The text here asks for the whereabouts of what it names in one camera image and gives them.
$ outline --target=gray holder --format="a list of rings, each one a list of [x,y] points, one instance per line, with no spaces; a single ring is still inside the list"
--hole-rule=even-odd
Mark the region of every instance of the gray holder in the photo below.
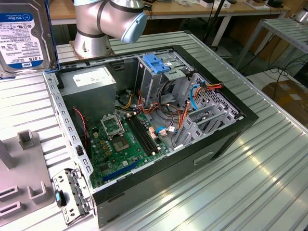
[[[0,141],[0,227],[53,203],[52,191],[38,133]]]

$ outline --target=workbench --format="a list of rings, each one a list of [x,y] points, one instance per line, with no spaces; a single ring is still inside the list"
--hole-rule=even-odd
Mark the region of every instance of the workbench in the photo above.
[[[173,2],[155,2],[152,6],[152,12],[145,11],[148,19],[173,19],[173,18],[202,18],[209,17],[212,8],[206,8],[199,4],[191,6],[182,6],[176,1]],[[232,16],[246,16],[246,15],[269,15],[278,14],[279,18],[284,18],[289,7],[272,8],[266,10],[256,10],[243,0],[238,0],[236,4],[232,4],[230,8],[222,8],[219,17],[223,17],[223,21],[215,36],[212,46],[217,46],[225,32],[227,25]],[[53,25],[76,24],[75,8],[71,0],[54,0],[50,5],[51,22]]]
[[[273,35],[279,36],[293,46],[292,50],[287,55],[284,64],[282,65],[283,67],[287,65],[288,61],[293,57],[297,50],[300,50],[305,54],[308,53],[308,25],[304,25],[293,18],[265,19],[259,22],[255,31],[242,50],[235,66],[236,69],[239,69],[252,44],[264,28],[269,32],[258,47],[256,54],[263,50]]]
[[[218,159],[104,227],[122,230],[297,230],[308,224],[308,130],[194,35],[142,36],[135,44],[111,40],[115,53],[181,45],[223,81],[259,120]],[[70,45],[61,62],[75,60]],[[40,135],[50,177],[72,167],[41,74],[0,83],[0,139],[31,129]],[[54,202],[2,227],[6,231],[96,229],[92,215],[66,227]]]

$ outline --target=blue drive bracket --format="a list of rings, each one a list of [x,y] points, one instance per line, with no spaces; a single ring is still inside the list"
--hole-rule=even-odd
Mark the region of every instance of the blue drive bracket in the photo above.
[[[165,66],[163,62],[159,58],[157,58],[157,56],[154,54],[144,55],[143,59],[146,62],[146,64],[148,64],[148,66],[152,68],[155,74],[160,74],[170,71],[170,68]]]

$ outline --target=yellow wire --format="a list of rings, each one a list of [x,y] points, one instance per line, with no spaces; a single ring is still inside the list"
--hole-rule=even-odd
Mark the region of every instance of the yellow wire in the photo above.
[[[131,98],[133,97],[133,95],[131,94],[130,97],[129,97],[129,101],[128,103],[126,104],[126,106],[123,107],[123,109],[128,109],[129,106],[130,106],[130,103],[131,103]]]
[[[218,86],[218,85],[220,85],[220,83],[218,83],[218,84],[207,84],[207,86]]]

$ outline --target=ram slot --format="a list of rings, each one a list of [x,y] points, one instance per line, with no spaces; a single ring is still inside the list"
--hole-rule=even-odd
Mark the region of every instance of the ram slot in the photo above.
[[[144,130],[141,122],[137,118],[129,118],[127,119],[127,124],[135,135],[141,147],[144,149],[147,156],[151,156],[154,153],[158,152],[158,149],[152,138],[148,135],[148,133]]]

